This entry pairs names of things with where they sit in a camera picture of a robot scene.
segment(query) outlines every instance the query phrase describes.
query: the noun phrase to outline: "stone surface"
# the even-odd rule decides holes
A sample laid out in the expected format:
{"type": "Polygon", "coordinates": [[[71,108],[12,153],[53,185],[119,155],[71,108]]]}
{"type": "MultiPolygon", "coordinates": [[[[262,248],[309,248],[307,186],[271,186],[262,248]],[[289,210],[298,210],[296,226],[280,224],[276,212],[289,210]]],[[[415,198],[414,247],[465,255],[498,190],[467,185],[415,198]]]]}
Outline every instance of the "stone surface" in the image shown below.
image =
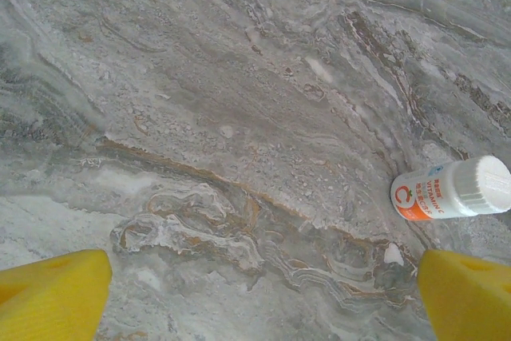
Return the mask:
{"type": "Polygon", "coordinates": [[[0,268],[103,248],[97,340],[434,339],[401,172],[511,165],[511,0],[0,0],[0,268]]]}

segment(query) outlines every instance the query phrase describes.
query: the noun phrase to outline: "yellow plastic part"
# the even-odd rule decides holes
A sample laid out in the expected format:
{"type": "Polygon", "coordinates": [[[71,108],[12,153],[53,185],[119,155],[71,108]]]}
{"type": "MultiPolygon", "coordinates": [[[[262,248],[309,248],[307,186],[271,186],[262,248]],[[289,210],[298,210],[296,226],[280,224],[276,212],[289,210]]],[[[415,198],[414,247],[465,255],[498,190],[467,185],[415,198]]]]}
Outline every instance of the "yellow plastic part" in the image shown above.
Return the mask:
{"type": "Polygon", "coordinates": [[[511,268],[426,251],[418,287],[438,341],[511,340],[511,268]]]}
{"type": "Polygon", "coordinates": [[[98,250],[0,272],[0,341],[91,341],[111,278],[98,250]]]}

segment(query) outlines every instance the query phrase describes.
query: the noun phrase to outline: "white plastic bottle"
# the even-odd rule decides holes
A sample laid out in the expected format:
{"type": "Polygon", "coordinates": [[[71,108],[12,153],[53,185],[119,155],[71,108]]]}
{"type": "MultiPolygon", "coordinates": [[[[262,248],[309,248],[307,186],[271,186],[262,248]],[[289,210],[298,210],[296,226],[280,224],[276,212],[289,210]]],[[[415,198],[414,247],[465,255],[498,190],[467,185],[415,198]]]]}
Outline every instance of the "white plastic bottle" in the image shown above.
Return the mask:
{"type": "Polygon", "coordinates": [[[390,198],[408,220],[503,213],[511,209],[511,173],[493,156],[455,161],[396,177],[390,198]]]}

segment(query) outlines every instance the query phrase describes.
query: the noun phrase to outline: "bottle label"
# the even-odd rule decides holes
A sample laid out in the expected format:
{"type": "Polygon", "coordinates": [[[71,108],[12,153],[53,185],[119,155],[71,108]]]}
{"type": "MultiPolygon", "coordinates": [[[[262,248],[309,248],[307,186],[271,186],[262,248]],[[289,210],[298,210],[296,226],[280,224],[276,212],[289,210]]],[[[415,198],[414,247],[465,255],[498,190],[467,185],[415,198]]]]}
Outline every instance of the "bottle label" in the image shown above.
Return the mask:
{"type": "Polygon", "coordinates": [[[443,169],[440,165],[427,171],[414,172],[414,177],[406,177],[403,184],[395,189],[394,206],[405,218],[416,221],[444,216],[441,206],[444,197],[438,178],[443,169]]]}

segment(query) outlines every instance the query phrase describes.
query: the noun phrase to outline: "ridged cap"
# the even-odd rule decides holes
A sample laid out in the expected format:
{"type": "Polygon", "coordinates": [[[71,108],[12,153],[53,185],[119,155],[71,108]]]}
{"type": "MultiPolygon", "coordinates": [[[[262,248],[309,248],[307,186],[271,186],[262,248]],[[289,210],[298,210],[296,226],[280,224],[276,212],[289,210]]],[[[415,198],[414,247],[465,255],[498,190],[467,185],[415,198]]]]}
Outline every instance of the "ridged cap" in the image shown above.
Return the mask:
{"type": "Polygon", "coordinates": [[[511,173],[494,156],[463,161],[454,172],[454,188],[463,205],[478,215],[511,209],[511,173]]]}

